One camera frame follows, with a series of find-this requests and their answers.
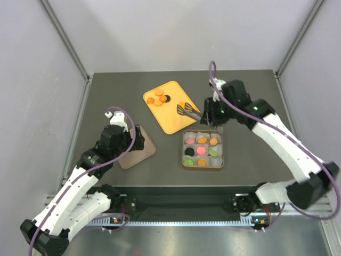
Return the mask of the green cookie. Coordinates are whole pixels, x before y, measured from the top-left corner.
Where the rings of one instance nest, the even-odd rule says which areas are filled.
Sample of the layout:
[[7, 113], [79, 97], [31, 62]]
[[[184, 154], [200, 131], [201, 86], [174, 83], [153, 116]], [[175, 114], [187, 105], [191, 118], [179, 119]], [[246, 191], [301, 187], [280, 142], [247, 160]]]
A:
[[186, 166], [194, 166], [194, 162], [191, 159], [186, 159], [184, 161], [184, 165], [186, 165]]
[[218, 153], [217, 153], [215, 150], [210, 149], [210, 150], [209, 150], [209, 155], [212, 156], [212, 157], [217, 157], [217, 156], [218, 156]]

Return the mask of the gold tin lid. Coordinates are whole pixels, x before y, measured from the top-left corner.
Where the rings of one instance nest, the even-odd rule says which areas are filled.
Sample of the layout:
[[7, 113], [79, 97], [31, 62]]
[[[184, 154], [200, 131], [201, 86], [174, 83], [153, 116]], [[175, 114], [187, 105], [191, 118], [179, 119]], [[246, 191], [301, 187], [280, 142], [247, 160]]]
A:
[[140, 126], [140, 129], [142, 136], [145, 138], [144, 149], [131, 151], [121, 158], [118, 163], [123, 170], [134, 167], [156, 153], [155, 144], [152, 142], [150, 136], [143, 126]]

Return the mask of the metal tongs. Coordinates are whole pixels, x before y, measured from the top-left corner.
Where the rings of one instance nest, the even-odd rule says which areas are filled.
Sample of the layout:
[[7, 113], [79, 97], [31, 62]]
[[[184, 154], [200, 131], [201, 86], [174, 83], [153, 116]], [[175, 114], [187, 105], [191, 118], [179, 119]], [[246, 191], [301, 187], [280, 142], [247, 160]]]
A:
[[191, 104], [188, 102], [185, 102], [185, 107], [181, 107], [180, 103], [176, 106], [176, 111], [181, 116], [187, 116], [191, 119], [194, 119], [195, 121], [201, 121], [202, 114], [197, 111], [195, 108], [192, 107]]

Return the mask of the orange flower cookie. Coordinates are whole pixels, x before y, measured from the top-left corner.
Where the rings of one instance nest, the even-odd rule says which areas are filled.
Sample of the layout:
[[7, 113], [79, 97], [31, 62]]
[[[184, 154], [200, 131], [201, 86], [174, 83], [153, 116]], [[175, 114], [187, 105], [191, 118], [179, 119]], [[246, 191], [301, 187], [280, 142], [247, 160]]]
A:
[[215, 146], [215, 145], [217, 145], [219, 143], [219, 141], [218, 141], [218, 139], [216, 137], [213, 137], [213, 138], [210, 139], [209, 143], [210, 143], [211, 146]]

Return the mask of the pink sandwich cookie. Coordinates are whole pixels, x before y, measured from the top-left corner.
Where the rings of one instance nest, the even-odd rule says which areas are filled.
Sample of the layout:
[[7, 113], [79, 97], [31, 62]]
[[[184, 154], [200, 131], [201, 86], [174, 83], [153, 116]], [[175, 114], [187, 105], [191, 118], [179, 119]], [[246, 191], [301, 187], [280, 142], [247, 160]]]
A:
[[188, 139], [186, 139], [185, 140], [185, 143], [187, 144], [187, 145], [192, 145], [192, 144], [194, 144], [196, 141], [195, 141], [195, 139], [193, 139], [193, 138], [188, 138]]

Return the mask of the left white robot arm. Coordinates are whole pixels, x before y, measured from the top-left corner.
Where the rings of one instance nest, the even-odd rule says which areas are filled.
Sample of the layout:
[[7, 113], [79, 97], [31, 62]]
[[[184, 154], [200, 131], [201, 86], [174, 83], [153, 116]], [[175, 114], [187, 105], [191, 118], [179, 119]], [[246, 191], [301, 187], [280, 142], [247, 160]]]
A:
[[113, 163], [130, 151], [143, 150], [145, 138], [139, 125], [132, 130], [114, 124], [106, 126], [95, 146], [85, 151], [71, 176], [49, 205], [20, 230], [33, 251], [41, 255], [63, 255], [76, 234], [105, 211], [116, 211], [120, 192], [111, 185], [99, 187], [90, 200], [78, 207], [85, 194], [109, 171]]

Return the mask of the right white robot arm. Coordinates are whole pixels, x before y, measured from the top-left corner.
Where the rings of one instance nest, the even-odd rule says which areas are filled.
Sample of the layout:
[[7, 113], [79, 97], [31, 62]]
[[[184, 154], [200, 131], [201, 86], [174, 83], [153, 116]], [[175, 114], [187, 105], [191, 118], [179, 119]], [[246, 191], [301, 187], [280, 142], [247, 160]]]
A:
[[225, 82], [213, 78], [209, 86], [214, 94], [205, 99], [201, 124], [218, 127], [235, 119], [264, 140], [294, 177], [286, 182], [259, 184], [248, 201], [253, 210], [261, 211], [276, 202], [306, 210], [332, 189], [340, 171], [338, 165], [325, 163], [307, 150], [267, 101], [253, 101], [241, 80]]

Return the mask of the round orange biscuit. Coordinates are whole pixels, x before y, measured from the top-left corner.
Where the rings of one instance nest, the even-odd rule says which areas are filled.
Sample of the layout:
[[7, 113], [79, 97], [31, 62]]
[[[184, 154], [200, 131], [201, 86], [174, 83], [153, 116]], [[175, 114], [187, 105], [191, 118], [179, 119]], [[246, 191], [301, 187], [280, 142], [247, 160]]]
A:
[[202, 138], [198, 139], [199, 144], [205, 144], [205, 143], [207, 143], [207, 141], [208, 141], [207, 137], [202, 137]]

